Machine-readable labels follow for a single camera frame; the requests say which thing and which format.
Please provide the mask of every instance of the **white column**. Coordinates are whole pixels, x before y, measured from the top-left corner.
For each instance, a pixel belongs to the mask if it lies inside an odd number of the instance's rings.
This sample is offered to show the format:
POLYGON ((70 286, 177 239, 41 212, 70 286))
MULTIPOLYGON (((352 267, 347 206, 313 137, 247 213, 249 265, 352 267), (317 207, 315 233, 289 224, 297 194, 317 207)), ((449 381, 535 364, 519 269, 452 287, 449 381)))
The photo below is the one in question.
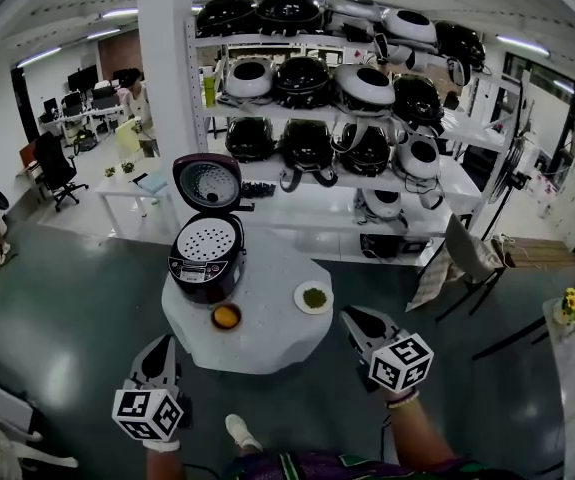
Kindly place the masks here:
POLYGON ((198 152, 191 104, 185 20, 192 0, 138 0, 143 69, 163 171, 178 220, 188 218, 172 177, 174 160, 198 152))

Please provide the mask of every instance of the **fluorescent light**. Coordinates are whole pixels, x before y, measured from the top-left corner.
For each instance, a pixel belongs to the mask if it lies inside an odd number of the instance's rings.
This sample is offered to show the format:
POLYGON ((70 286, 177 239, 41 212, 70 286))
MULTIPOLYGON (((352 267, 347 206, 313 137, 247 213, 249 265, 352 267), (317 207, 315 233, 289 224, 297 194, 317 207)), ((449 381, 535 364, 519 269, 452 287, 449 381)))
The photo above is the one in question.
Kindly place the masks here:
POLYGON ((96 39, 97 37, 108 36, 110 34, 116 34, 120 32, 119 28, 112 28, 111 30, 105 30, 104 32, 96 32, 95 34, 90 34, 87 39, 96 39))
POLYGON ((560 87, 563 91, 567 91, 569 94, 574 94, 574 88, 571 85, 562 83, 559 80, 554 80, 554 85, 560 87))
POLYGON ((54 53, 57 53, 60 50, 61 50, 60 46, 57 46, 53 50, 47 50, 46 52, 39 53, 38 55, 34 55, 33 57, 29 57, 28 59, 21 61, 20 63, 18 63, 18 66, 16 67, 22 68, 24 66, 27 66, 28 64, 31 64, 32 62, 36 62, 37 60, 49 57, 50 55, 53 55, 54 53))
POLYGON ((138 14, 138 9, 115 9, 103 14, 103 18, 121 18, 122 16, 134 16, 138 14))
POLYGON ((526 43, 524 41, 521 41, 520 39, 512 39, 511 37, 505 37, 505 36, 496 36, 496 39, 498 39, 502 43, 512 44, 514 46, 525 48, 527 50, 531 50, 532 52, 540 53, 541 55, 549 57, 549 50, 543 48, 542 46, 538 46, 537 44, 526 43))

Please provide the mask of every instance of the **rice cooker control panel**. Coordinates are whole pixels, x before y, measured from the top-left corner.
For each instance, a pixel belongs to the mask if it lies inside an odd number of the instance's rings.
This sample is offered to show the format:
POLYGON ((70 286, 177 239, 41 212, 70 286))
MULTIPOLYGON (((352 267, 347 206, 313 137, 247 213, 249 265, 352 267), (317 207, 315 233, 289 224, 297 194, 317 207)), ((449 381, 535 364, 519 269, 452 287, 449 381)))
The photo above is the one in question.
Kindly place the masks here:
POLYGON ((218 277, 228 261, 187 261, 179 258, 169 258, 169 271, 185 283, 205 283, 218 277))

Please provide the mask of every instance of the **wrist strap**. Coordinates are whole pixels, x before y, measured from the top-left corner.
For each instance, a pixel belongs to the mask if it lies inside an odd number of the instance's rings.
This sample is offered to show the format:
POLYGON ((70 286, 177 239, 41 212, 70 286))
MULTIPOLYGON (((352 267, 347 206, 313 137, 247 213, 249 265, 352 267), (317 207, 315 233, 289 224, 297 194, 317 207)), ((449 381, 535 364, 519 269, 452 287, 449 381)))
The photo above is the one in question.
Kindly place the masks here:
POLYGON ((145 448, 157 451, 158 453, 174 452, 180 448, 180 441, 142 441, 145 448))
POLYGON ((387 409, 389 410, 398 409, 403 405, 407 405, 409 402, 413 402, 414 400, 416 400, 416 398, 418 398, 418 395, 420 395, 420 392, 416 388, 413 388, 411 393, 405 395, 404 397, 399 398, 394 402, 386 402, 385 407, 387 407, 387 409))

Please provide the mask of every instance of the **orange food in bowl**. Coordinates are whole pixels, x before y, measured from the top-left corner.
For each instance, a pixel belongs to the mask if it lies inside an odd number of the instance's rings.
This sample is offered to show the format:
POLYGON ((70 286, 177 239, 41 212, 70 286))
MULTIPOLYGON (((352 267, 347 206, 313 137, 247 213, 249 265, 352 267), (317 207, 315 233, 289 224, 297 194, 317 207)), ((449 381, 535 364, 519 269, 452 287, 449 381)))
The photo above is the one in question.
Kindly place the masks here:
POLYGON ((214 310, 214 322, 223 329, 233 329, 240 322, 240 317, 229 306, 218 306, 214 310))

